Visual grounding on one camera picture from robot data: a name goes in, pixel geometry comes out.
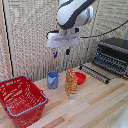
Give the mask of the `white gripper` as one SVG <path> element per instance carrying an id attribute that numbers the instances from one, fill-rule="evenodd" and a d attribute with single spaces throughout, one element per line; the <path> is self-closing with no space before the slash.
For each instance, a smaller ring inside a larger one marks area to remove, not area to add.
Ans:
<path id="1" fill-rule="evenodd" d="M 46 46 L 49 48 L 59 48 L 73 46 L 79 42 L 79 29 L 72 28 L 68 30 L 54 30 L 46 35 Z M 70 55 L 71 48 L 66 49 L 66 55 Z M 54 49 L 53 56 L 57 58 L 58 51 Z"/>

